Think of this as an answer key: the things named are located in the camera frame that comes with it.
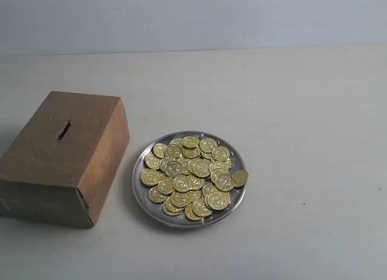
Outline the brown cardboard slotted box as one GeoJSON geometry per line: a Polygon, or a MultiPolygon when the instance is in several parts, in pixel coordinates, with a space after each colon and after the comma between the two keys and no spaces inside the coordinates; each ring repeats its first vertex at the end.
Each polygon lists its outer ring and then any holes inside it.
{"type": "Polygon", "coordinates": [[[52,91],[1,158],[1,215],[93,227],[128,143],[121,98],[52,91]]]}

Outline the gold coin top of pile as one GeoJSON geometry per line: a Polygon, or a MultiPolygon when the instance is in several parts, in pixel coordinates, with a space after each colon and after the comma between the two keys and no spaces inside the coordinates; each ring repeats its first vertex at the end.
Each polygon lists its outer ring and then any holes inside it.
{"type": "Polygon", "coordinates": [[[199,145],[199,138],[195,136],[185,136],[182,138],[182,145],[188,149],[195,149],[199,145]]]}

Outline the gold coin upper right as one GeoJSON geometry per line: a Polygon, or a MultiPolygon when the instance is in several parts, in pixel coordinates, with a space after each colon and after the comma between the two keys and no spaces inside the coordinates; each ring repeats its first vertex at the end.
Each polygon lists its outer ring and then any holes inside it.
{"type": "Polygon", "coordinates": [[[225,162],[230,158],[230,151],[225,146],[217,146],[212,151],[212,158],[215,161],[225,162]]]}

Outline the gold coin upper left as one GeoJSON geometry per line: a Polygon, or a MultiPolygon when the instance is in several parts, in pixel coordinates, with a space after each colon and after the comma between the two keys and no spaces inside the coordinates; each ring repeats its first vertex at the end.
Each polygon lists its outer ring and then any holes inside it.
{"type": "Polygon", "coordinates": [[[156,143],[153,148],[152,148],[152,152],[153,154],[159,158],[159,159],[162,159],[162,158],[165,158],[165,152],[166,152],[166,148],[167,148],[167,145],[164,144],[164,143],[156,143]]]}

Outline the silvery gold coin centre left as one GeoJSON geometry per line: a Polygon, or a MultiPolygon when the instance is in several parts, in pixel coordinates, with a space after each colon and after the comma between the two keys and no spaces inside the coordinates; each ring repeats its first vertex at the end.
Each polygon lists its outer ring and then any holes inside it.
{"type": "Polygon", "coordinates": [[[183,165],[179,161],[170,161],[165,165],[164,173],[167,177],[175,178],[182,174],[183,165]]]}

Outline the gold coin right middle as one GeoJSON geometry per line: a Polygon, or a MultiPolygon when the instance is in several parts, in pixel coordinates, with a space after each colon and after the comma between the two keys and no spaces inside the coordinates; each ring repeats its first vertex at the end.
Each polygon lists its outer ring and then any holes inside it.
{"type": "Polygon", "coordinates": [[[235,188],[235,181],[229,174],[218,174],[215,178],[214,184],[217,189],[223,192],[228,192],[235,188]]]}

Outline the gold coin left edge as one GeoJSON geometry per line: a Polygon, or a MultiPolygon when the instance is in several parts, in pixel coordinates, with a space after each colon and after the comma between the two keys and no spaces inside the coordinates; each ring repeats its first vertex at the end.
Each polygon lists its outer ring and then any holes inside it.
{"type": "Polygon", "coordinates": [[[140,172],[141,182],[145,186],[155,186],[158,184],[160,177],[159,171],[155,169],[146,168],[140,172]]]}

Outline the gold coin on plate rim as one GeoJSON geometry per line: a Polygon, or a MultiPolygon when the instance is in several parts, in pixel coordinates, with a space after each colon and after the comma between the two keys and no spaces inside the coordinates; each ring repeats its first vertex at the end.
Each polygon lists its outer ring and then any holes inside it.
{"type": "Polygon", "coordinates": [[[232,175],[232,178],[234,180],[235,187],[239,188],[243,187],[247,183],[249,174],[245,169],[240,169],[232,175]]]}

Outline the gold coin right front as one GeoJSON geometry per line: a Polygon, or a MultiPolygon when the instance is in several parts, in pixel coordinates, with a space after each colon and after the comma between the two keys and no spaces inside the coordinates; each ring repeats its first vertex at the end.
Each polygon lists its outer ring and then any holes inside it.
{"type": "Polygon", "coordinates": [[[229,192],[213,191],[205,196],[206,205],[212,210],[223,210],[231,202],[229,192]]]}

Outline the round silver metal plate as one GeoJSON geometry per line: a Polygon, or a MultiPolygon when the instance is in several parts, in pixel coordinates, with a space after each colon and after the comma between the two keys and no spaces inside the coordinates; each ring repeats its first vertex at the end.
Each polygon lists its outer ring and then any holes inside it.
{"type": "Polygon", "coordinates": [[[232,172],[235,172],[238,169],[244,169],[246,167],[241,155],[238,153],[236,148],[234,148],[230,143],[228,143],[224,139],[204,131],[176,131],[154,139],[145,147],[143,147],[139,154],[135,156],[136,161],[133,165],[131,174],[131,191],[138,206],[148,218],[170,228],[191,230],[210,226],[232,214],[232,212],[240,205],[240,203],[244,199],[247,186],[239,187],[231,191],[231,202],[227,206],[227,208],[222,211],[216,212],[214,215],[208,217],[205,220],[191,221],[187,219],[184,215],[172,217],[164,213],[162,204],[155,204],[149,199],[149,188],[142,183],[140,179],[140,171],[142,171],[146,167],[145,156],[152,151],[152,148],[155,144],[168,143],[174,138],[184,137],[187,135],[196,136],[198,138],[211,137],[214,138],[221,145],[227,147],[232,155],[232,172]]]}

